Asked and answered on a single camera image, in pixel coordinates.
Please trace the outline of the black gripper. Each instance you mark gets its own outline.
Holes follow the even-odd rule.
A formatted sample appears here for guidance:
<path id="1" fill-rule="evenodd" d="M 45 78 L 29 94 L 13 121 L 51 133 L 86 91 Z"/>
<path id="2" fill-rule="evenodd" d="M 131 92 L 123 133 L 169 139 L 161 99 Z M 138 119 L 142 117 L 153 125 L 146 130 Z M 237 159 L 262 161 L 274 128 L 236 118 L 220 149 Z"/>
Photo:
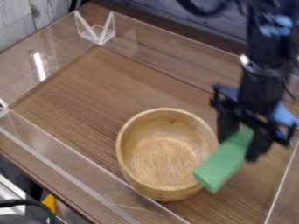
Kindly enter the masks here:
<path id="1" fill-rule="evenodd" d="M 242 67 L 238 87 L 217 83 L 210 105 L 218 111 L 218 139 L 225 142 L 246 125 L 250 141 L 246 160 L 257 162 L 273 142 L 288 146 L 299 128 L 299 119 L 284 104 L 289 92 L 290 66 L 248 65 Z"/>

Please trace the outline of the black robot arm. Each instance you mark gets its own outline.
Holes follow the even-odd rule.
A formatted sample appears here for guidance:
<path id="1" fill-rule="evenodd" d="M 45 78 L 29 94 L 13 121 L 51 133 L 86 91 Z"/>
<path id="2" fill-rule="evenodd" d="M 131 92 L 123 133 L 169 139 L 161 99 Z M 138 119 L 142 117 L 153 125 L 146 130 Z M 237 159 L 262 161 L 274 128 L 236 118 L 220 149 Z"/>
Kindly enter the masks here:
<path id="1" fill-rule="evenodd" d="M 218 111 L 218 137 L 233 138 L 242 124 L 254 130 L 246 160 L 256 161 L 272 144 L 289 145 L 299 128 L 297 116 L 284 103 L 290 94 L 290 76 L 299 69 L 299 0 L 220 0 L 205 9 L 194 0 L 177 0 L 194 15 L 212 17 L 232 2 L 246 7 L 248 51 L 240 57 L 242 80 L 238 87 L 213 86 L 212 106 Z"/>

